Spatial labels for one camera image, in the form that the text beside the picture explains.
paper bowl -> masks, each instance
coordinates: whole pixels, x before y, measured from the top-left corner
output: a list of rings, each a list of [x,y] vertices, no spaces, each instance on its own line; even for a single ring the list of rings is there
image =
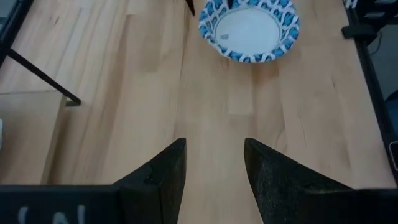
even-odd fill
[[[234,61],[273,61],[299,37],[300,19],[289,0],[209,0],[200,13],[199,31],[217,51]]]

